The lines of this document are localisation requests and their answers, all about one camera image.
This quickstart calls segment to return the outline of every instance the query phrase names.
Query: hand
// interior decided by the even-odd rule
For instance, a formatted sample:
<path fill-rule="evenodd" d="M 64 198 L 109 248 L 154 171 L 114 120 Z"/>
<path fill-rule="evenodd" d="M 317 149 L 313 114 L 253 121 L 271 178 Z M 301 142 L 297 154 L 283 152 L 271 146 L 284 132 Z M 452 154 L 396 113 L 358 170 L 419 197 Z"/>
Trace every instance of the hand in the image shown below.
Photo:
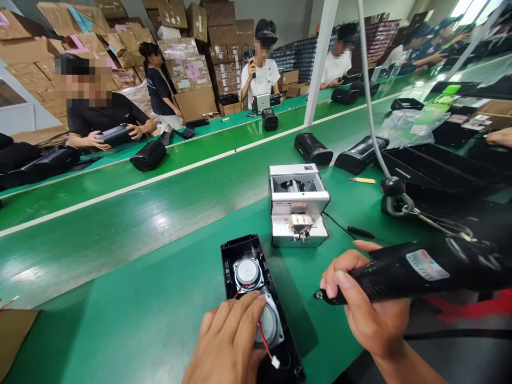
<path fill-rule="evenodd" d="M 109 144 L 105 144 L 103 140 L 98 140 L 94 136 L 101 133 L 101 131 L 93 131 L 87 135 L 85 138 L 85 146 L 86 147 L 96 147 L 101 150 L 109 150 L 112 147 Z"/>
<path fill-rule="evenodd" d="M 132 140 L 139 140 L 144 134 L 144 130 L 140 125 L 127 124 L 126 129 L 132 130 L 132 132 L 129 133 Z"/>
<path fill-rule="evenodd" d="M 362 240 L 354 241 L 354 245 L 364 252 L 382 248 Z M 356 250 L 348 250 L 324 272 L 320 288 L 327 290 L 329 297 L 336 297 L 340 287 L 348 302 L 345 313 L 354 337 L 373 357 L 390 359 L 403 352 L 410 303 L 408 299 L 398 299 L 372 304 L 359 284 L 347 273 L 369 262 Z"/>
<path fill-rule="evenodd" d="M 255 375 L 262 356 L 253 351 L 254 341 L 265 304 L 265 296 L 253 291 L 207 312 L 183 384 L 245 384 L 249 373 Z"/>
<path fill-rule="evenodd" d="M 512 149 L 512 127 L 489 133 L 485 140 L 489 145 L 501 145 Z"/>

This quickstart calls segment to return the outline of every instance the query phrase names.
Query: black device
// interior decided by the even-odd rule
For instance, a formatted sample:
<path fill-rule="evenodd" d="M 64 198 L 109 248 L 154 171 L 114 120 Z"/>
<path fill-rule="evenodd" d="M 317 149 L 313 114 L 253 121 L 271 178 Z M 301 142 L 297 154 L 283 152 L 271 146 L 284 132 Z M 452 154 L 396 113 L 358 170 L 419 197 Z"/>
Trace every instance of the black device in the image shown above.
<path fill-rule="evenodd" d="M 329 165 L 333 153 L 328 150 L 311 132 L 301 133 L 295 137 L 295 149 L 299 151 L 306 163 L 318 166 Z"/>
<path fill-rule="evenodd" d="M 12 137 L 7 136 L 6 134 L 0 132 L 0 150 L 13 145 L 13 143 L 14 140 L 12 139 Z"/>
<path fill-rule="evenodd" d="M 271 108 L 261 111 L 261 120 L 266 131 L 275 131 L 279 125 L 279 119 Z"/>
<path fill-rule="evenodd" d="M 78 149 L 70 146 L 57 146 L 46 151 L 30 164 L 12 171 L 10 176 L 19 179 L 21 185 L 32 184 L 65 173 L 79 161 Z"/>
<path fill-rule="evenodd" d="M 162 162 L 166 153 L 165 145 L 160 140 L 153 140 L 132 156 L 130 163 L 141 172 L 152 171 Z"/>
<path fill-rule="evenodd" d="M 370 83 L 370 96 L 374 96 L 380 87 L 380 83 Z M 362 81 L 354 81 L 351 86 L 351 90 L 360 91 L 362 94 L 364 94 L 364 82 Z"/>
<path fill-rule="evenodd" d="M 286 318 L 258 235 L 246 235 L 220 246 L 226 299 L 241 298 L 246 292 L 259 290 L 267 298 L 261 326 L 270 353 L 281 365 L 275 369 L 269 357 L 258 368 L 258 383 L 304 382 L 306 374 Z M 262 347 L 260 331 L 255 347 Z"/>
<path fill-rule="evenodd" d="M 133 142 L 130 136 L 131 130 L 126 128 L 126 125 L 118 125 L 106 131 L 94 135 L 97 140 L 103 140 L 105 144 L 110 145 L 112 148 Z"/>
<path fill-rule="evenodd" d="M 512 286 L 512 258 L 495 244 L 446 237 L 435 242 L 413 242 L 369 252 L 372 261 L 349 272 L 370 301 L 410 298 L 427 293 L 468 289 L 496 291 Z M 338 295 L 331 305 L 345 305 Z"/>
<path fill-rule="evenodd" d="M 40 155 L 41 150 L 32 144 L 24 141 L 11 144 L 0 150 L 0 174 L 7 175 L 38 159 Z"/>
<path fill-rule="evenodd" d="M 335 88 L 332 91 L 331 100 L 343 105 L 352 105 L 361 94 L 360 91 Z"/>
<path fill-rule="evenodd" d="M 383 150 L 389 145 L 389 140 L 376 137 L 379 148 Z M 334 162 L 334 166 L 341 168 L 353 175 L 359 175 L 375 158 L 375 149 L 371 136 L 366 136 L 359 143 L 340 153 Z"/>

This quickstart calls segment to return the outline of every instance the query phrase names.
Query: white strip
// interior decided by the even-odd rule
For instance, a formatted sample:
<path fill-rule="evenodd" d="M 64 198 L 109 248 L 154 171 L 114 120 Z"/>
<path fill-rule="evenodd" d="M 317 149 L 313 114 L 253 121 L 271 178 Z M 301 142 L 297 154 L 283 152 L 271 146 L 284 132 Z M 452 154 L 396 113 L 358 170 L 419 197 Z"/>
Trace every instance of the white strip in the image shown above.
<path fill-rule="evenodd" d="M 486 65 L 486 64 L 489 64 L 493 61 L 496 61 L 496 60 L 500 60 L 500 59 L 503 59 L 503 58 L 499 58 L 499 59 L 495 59 L 495 60 L 492 60 L 492 61 L 489 61 L 487 63 L 482 63 L 481 65 L 478 65 L 478 66 L 474 66 L 474 67 L 471 67 L 471 68 L 468 68 L 468 69 L 475 69 L 479 66 L 482 66 L 482 65 Z M 390 98 L 393 98 L 395 96 L 398 96 L 402 93 L 405 93 L 405 92 L 411 92 L 413 91 L 414 88 L 411 88 L 409 90 L 405 90 L 405 91 L 402 91 L 402 92 L 398 92 L 398 93 L 395 93 L 395 94 L 392 94 L 392 95 L 389 95 L 389 96 L 386 96 L 385 98 L 382 98 L 382 99 L 379 99 L 379 100 L 375 100 L 375 101 L 372 101 L 372 104 L 376 104 L 376 103 L 379 103 L 381 101 L 385 101 L 385 100 L 388 100 Z M 359 109 L 363 109 L 365 108 L 366 105 L 361 105 L 359 107 L 355 107 L 355 108 L 352 108 L 352 109 L 349 109 L 349 110 L 346 110 L 346 111 L 343 111 L 343 112 L 340 112 L 338 114 L 335 114 L 335 115 L 332 115 L 332 116 L 329 116 L 329 117 L 326 117 L 324 119 L 320 119 L 320 120 L 317 120 L 315 122 L 313 122 L 313 124 L 318 124 L 318 123 L 321 123 L 321 122 L 324 122 L 324 121 L 327 121 L 327 120 L 330 120 L 332 118 L 335 118 L 335 117 L 338 117 L 338 116 L 342 116 L 342 115 L 345 115 L 347 113 L 350 113 L 350 112 L 354 112 L 356 110 L 359 110 Z M 104 201 L 104 200 L 107 200 L 107 199 L 110 199 L 111 197 L 115 197 L 115 196 L 118 196 L 118 195 L 121 195 L 125 192 L 130 192 L 134 189 L 137 189 L 137 188 L 140 188 L 140 187 L 144 187 L 146 185 L 149 185 L 149 184 L 152 184 L 152 183 L 155 183 L 157 181 L 160 181 L 160 180 L 163 180 L 163 179 L 166 179 L 168 177 L 171 177 L 171 176 L 174 176 L 175 174 L 178 174 L 178 173 L 181 173 L 181 172 L 185 172 L 185 171 L 188 171 L 188 170 L 191 170 L 193 168 L 196 168 L 198 166 L 201 166 L 201 165 L 204 165 L 204 164 L 207 164 L 207 163 L 210 163 L 210 162 L 213 162 L 215 160 L 218 160 L 218 159 L 221 159 L 223 157 L 227 157 L 229 155 L 233 155 L 237 152 L 240 152 L 242 150 L 246 150 L 246 149 L 249 149 L 249 148 L 252 148 L 252 147 L 255 147 L 257 145 L 260 145 L 260 144 L 263 144 L 263 143 L 266 143 L 268 141 L 271 141 L 271 140 L 274 140 L 274 139 L 277 139 L 277 138 L 280 138 L 280 137 L 283 137 L 287 134 L 290 134 L 290 133 L 293 133 L 293 132 L 296 132 L 296 131 L 300 131 L 301 129 L 305 128 L 304 125 L 300 126 L 300 127 L 297 127 L 297 128 L 294 128 L 294 129 L 291 129 L 289 131 L 286 131 L 286 132 L 282 132 L 282 133 L 279 133 L 277 135 L 274 135 L 274 136 L 271 136 L 271 137 L 268 137 L 266 139 L 263 139 L 263 140 L 259 140 L 259 141 L 256 141 L 254 143 L 251 143 L 251 144 L 248 144 L 246 146 L 243 146 L 243 147 L 240 147 L 240 148 L 237 148 L 237 149 L 234 149 L 234 150 L 230 150 L 230 151 L 227 151 L 227 152 L 224 152 L 220 155 L 216 155 L 216 156 L 213 156 L 213 157 L 210 157 L 206 160 L 202 160 L 200 162 L 197 162 L 197 163 L 194 163 L 194 164 L 190 164 L 190 165 L 187 165 L 185 167 L 182 167 L 182 168 L 179 168 L 177 170 L 174 170 L 174 171 L 171 171 L 171 172 L 168 172 L 168 173 L 164 173 L 160 176 L 156 176 L 152 179 L 148 179 L 148 180 L 145 180 L 145 181 L 142 181 L 140 183 L 137 183 L 137 184 L 133 184 L 131 186 L 128 186 L 128 187 L 125 187 L 125 188 L 122 188 L 122 189 L 119 189 L 119 190 L 116 190 L 114 192 L 110 192 L 106 195 L 103 195 L 103 196 L 99 196 L 99 197 L 95 197 L 94 199 L 91 199 L 91 200 L 88 200 L 86 202 L 82 202 L 82 203 L 79 203 L 79 204 L 76 204 L 76 205 L 73 205 L 71 207 L 68 207 L 68 208 L 65 208 L 63 210 L 60 210 L 60 211 L 57 211 L 57 212 L 54 212 L 54 213 L 51 213 L 51 214 L 48 214 L 46 216 L 42 216 L 38 219 L 34 219 L 34 220 L 31 220 L 31 221 L 28 221 L 26 223 L 23 223 L 23 224 L 19 224 L 17 226 L 14 226 L 14 227 L 11 227 L 11 228 L 8 228 L 8 229 L 4 229 L 3 231 L 0 231 L 0 237 L 4 237 L 6 235 L 10 235 L 14 232 L 18 232 L 20 230 L 23 230 L 25 228 L 29 228 L 29 227 L 32 227 L 34 225 L 37 225 L 37 224 L 40 224 L 42 222 L 45 222 L 45 221 L 48 221 L 48 220 L 51 220 L 51 219 L 54 219 L 56 217 L 59 217 L 59 216 L 62 216 L 62 215 L 65 215 L 67 213 L 70 213 L 70 212 L 73 212 L 73 211 L 76 211 L 76 210 L 79 210 L 81 208 L 84 208 L 84 207 L 87 207 L 89 205 L 92 205 L 92 204 L 95 204 L 95 203 L 98 203 L 98 202 L 101 202 L 101 201 Z"/>

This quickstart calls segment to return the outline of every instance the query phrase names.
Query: white pole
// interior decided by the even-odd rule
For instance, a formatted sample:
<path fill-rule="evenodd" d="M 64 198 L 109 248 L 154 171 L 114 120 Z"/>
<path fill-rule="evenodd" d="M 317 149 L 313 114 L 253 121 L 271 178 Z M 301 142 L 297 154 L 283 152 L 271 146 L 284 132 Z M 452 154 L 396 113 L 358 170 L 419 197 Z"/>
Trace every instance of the white pole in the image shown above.
<path fill-rule="evenodd" d="M 476 35 L 475 39 L 469 44 L 469 47 L 466 48 L 462 56 L 457 60 L 455 65 L 453 66 L 452 70 L 448 74 L 447 78 L 450 79 L 455 73 L 462 67 L 462 64 L 466 61 L 466 59 L 471 55 L 475 47 L 480 43 L 480 40 L 485 36 L 487 31 L 491 28 L 491 26 L 494 24 L 494 22 L 498 19 L 500 16 L 500 13 L 505 9 L 507 6 L 507 3 L 509 0 L 503 0 L 501 4 L 494 10 L 491 17 L 487 19 L 487 21 L 483 24 L 482 28 L 478 31 L 478 34 Z"/>
<path fill-rule="evenodd" d="M 306 116 L 304 117 L 304 126 L 306 127 L 313 124 L 316 103 L 318 102 L 318 94 L 320 92 L 320 84 L 322 82 L 322 73 L 325 66 L 325 57 L 329 50 L 329 42 L 331 41 L 331 32 L 334 26 L 334 18 L 336 17 L 337 9 L 338 0 L 324 1 L 322 19 L 320 20 L 320 32 L 318 33 L 316 45 L 315 62 L 313 64 L 313 73 L 311 74 L 311 83 L 309 85 Z"/>

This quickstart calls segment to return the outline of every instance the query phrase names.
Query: label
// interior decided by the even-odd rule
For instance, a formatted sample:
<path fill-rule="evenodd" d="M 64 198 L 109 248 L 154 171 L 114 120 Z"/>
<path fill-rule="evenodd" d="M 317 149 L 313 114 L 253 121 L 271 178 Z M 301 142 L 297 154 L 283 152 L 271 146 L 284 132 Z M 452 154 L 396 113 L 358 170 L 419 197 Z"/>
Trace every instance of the label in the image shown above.
<path fill-rule="evenodd" d="M 426 135 L 428 132 L 426 125 L 413 125 L 411 128 L 411 133 L 417 134 L 419 136 Z"/>
<path fill-rule="evenodd" d="M 436 281 L 450 277 L 450 274 L 441 268 L 425 250 L 408 253 L 405 258 L 425 280 Z"/>

